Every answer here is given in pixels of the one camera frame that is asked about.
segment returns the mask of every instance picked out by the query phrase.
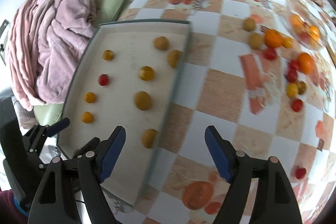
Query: white tray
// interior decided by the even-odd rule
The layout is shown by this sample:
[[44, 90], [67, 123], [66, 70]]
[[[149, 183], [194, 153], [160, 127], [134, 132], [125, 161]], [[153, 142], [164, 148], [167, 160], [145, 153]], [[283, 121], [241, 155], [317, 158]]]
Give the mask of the white tray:
[[[167, 51], [153, 46], [153, 39], [166, 36], [170, 41]], [[73, 76], [63, 107], [62, 117], [68, 117], [70, 126], [58, 137], [58, 146], [69, 158], [93, 137], [107, 139], [116, 126], [126, 129], [126, 143], [110, 178], [102, 184], [104, 190], [133, 205], [149, 175], [155, 147], [164, 128], [166, 114], [180, 69], [167, 63], [171, 50], [185, 52], [190, 37], [188, 21], [130, 20], [102, 24], [85, 50]], [[102, 59], [105, 50], [112, 50], [115, 58]], [[150, 66], [156, 77], [142, 81], [137, 77], [139, 68]], [[109, 74], [110, 84], [100, 86], [98, 77]], [[133, 103], [138, 91], [146, 91], [153, 100], [148, 111], [141, 111]], [[83, 100], [87, 92], [94, 92], [97, 101], [88, 104]], [[95, 121], [85, 124], [81, 116], [85, 111], [94, 115]], [[155, 146], [142, 146], [142, 133], [154, 128], [158, 131]]]

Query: checkered tablecloth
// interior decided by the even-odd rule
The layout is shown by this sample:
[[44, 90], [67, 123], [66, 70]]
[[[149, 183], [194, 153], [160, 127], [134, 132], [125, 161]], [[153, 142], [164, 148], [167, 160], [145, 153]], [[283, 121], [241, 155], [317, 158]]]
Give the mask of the checkered tablecloth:
[[[313, 3], [302, 1], [323, 21]], [[277, 77], [281, 94], [257, 115], [250, 110], [240, 61], [241, 56], [256, 53], [247, 45], [249, 33], [242, 29], [243, 19], [252, 15], [261, 26], [290, 36], [281, 19], [285, 5], [285, 0], [134, 0], [123, 14], [121, 20], [189, 20], [193, 39], [186, 53], [149, 185], [134, 211], [118, 212], [116, 218], [119, 221], [123, 224], [212, 223], [215, 215], [206, 213], [207, 204], [191, 210], [182, 200], [184, 191], [195, 181], [213, 184], [212, 200], [223, 197], [228, 190], [228, 184], [216, 177], [213, 160], [204, 142], [204, 130], [208, 125], [214, 125], [224, 139], [251, 157], [278, 157], [292, 183], [303, 222], [311, 223], [315, 219], [336, 181], [335, 92], [332, 88], [333, 96], [326, 108], [311, 81], [300, 74], [299, 78], [307, 82], [308, 87], [307, 93], [301, 96], [304, 108], [295, 113], [285, 94], [284, 74], [288, 60], [301, 51], [309, 52], [334, 87], [336, 70], [328, 52], [326, 49], [311, 52], [298, 42], [291, 49], [279, 48], [280, 58], [274, 61], [270, 70]], [[328, 27], [327, 30], [330, 39], [335, 41], [334, 33]], [[318, 150], [321, 140], [324, 145]], [[300, 181], [294, 175], [297, 166], [307, 170], [306, 177]], [[256, 181], [251, 184], [242, 224], [249, 222], [256, 185]]]

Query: blanket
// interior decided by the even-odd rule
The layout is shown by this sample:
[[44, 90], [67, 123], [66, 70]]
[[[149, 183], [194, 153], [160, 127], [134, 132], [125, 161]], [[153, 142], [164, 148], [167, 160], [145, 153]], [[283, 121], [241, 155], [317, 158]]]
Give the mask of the blanket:
[[93, 0], [27, 0], [16, 12], [5, 51], [21, 105], [63, 103], [95, 28]]

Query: glass bowl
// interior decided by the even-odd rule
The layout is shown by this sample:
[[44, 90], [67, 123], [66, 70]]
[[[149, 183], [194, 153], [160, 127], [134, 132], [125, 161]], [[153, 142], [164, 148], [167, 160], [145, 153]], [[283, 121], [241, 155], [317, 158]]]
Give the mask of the glass bowl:
[[301, 0], [286, 0], [283, 23], [290, 34], [305, 47], [319, 50], [328, 44], [327, 31]]

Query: green cushion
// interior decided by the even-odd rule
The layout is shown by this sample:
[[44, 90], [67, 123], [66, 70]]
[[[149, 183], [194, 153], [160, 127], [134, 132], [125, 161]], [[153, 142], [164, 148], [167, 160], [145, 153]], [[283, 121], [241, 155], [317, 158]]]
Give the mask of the green cushion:
[[63, 104], [34, 106], [34, 113], [40, 125], [53, 125], [61, 119]]
[[124, 0], [96, 0], [98, 13], [92, 25], [97, 27], [101, 23], [116, 21], [123, 2]]

